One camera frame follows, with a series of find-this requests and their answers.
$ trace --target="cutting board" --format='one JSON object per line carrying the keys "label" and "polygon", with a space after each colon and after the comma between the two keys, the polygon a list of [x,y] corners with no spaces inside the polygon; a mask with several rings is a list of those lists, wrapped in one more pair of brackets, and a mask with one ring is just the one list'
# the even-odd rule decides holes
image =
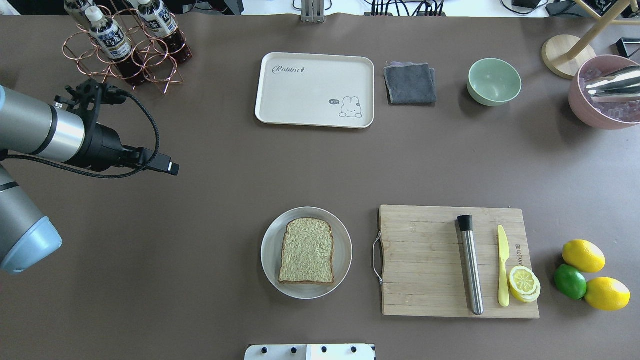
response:
{"label": "cutting board", "polygon": [[[472,215],[484,313],[468,305],[463,251],[456,228],[460,215]],[[531,268],[527,233],[520,209],[380,206],[383,253],[382,313],[456,318],[539,318],[538,302],[525,304],[511,294],[498,303],[498,235],[502,225],[511,256],[507,273],[517,265]]]}

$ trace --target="cutting board handle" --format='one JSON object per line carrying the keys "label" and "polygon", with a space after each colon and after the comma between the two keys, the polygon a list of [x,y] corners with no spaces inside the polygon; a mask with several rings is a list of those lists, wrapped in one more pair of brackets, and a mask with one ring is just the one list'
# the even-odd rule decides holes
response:
{"label": "cutting board handle", "polygon": [[376,238],[376,241],[373,242],[373,251],[371,254],[371,263],[373,264],[373,272],[376,273],[376,276],[378,277],[378,280],[380,282],[380,286],[382,286],[382,276],[380,276],[380,274],[378,273],[378,269],[376,269],[376,244],[380,243],[380,247],[382,247],[382,242],[380,242],[380,238],[382,237],[382,231],[378,231],[378,237]]}

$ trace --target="gray tabletop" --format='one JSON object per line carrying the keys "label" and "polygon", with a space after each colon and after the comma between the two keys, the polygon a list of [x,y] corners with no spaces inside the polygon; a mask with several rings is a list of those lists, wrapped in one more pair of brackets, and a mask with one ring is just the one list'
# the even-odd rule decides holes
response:
{"label": "gray tabletop", "polygon": [[[584,125],[568,105],[570,82],[540,56],[546,39],[581,37],[592,20],[179,20],[195,55],[180,67],[185,83],[165,96],[146,85],[134,92],[157,119],[161,152],[180,164],[179,176],[100,180],[3,162],[64,245],[23,274],[0,275],[0,357],[242,359],[248,345],[270,343],[374,343],[378,359],[636,357],[640,127]],[[61,53],[73,32],[68,17],[4,17],[0,83],[46,102],[80,84]],[[610,27],[592,45],[616,53],[620,37],[636,34]],[[259,122],[260,61],[274,51],[369,58],[372,126]],[[486,57],[510,62],[523,79],[505,106],[478,105],[465,88],[469,67]],[[390,106],[388,61],[428,62],[438,102]],[[131,102],[105,106],[100,122],[124,144],[153,146]],[[540,319],[383,316],[371,270],[381,204],[522,209],[543,288]],[[345,281],[316,300],[281,294],[260,265],[266,229],[299,206],[332,212],[353,242]],[[597,311],[554,289],[562,245],[574,238],[604,251],[597,276],[631,289],[625,309]]]}

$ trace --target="yellow knife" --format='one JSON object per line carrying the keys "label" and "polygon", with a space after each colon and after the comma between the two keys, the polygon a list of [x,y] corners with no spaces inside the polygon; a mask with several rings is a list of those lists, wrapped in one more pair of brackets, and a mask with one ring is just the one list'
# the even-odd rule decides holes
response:
{"label": "yellow knife", "polygon": [[498,282],[498,302],[509,306],[509,285],[507,284],[507,259],[509,258],[509,242],[502,225],[498,225],[498,253],[500,254],[500,279]]}

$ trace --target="folded towel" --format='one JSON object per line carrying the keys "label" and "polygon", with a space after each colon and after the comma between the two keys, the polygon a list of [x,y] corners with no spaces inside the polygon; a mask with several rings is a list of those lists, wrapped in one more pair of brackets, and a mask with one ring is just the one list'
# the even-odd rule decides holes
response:
{"label": "folded towel", "polygon": [[435,69],[428,63],[392,62],[385,67],[391,104],[429,104],[437,101]]}

